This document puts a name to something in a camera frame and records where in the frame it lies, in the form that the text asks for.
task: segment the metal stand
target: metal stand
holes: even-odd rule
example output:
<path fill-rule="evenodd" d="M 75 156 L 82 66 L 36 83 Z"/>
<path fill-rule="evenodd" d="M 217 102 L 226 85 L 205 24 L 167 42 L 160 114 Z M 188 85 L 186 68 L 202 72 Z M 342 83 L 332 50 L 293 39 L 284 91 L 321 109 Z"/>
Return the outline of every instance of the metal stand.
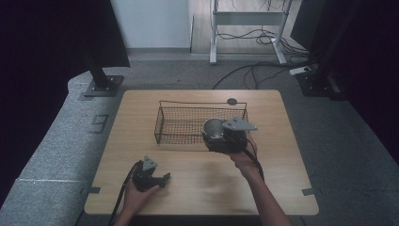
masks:
<path fill-rule="evenodd" d="M 283 12 L 229 12 L 217 11 L 217 1 L 213 0 L 214 8 L 212 12 L 212 37 L 210 63 L 216 64 L 216 29 L 218 25 L 279 25 L 279 33 L 273 41 L 273 47 L 280 64 L 286 64 L 281 47 L 281 36 L 287 22 L 291 3 L 289 0 Z"/>
<path fill-rule="evenodd" d="M 88 85 L 88 89 L 83 94 L 85 97 L 114 97 L 117 95 L 120 84 L 123 81 L 122 75 L 105 75 L 103 69 L 93 60 L 89 51 L 84 52 L 84 60 L 93 81 Z"/>

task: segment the wire basket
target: wire basket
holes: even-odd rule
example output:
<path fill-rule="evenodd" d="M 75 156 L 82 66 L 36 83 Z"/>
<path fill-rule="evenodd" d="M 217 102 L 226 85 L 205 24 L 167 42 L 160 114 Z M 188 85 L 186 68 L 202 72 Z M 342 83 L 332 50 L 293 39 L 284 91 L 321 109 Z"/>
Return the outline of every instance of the wire basket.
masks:
<path fill-rule="evenodd" d="M 160 101 L 155 125 L 158 144 L 202 143 L 203 124 L 212 118 L 247 121 L 247 103 L 183 103 Z"/>

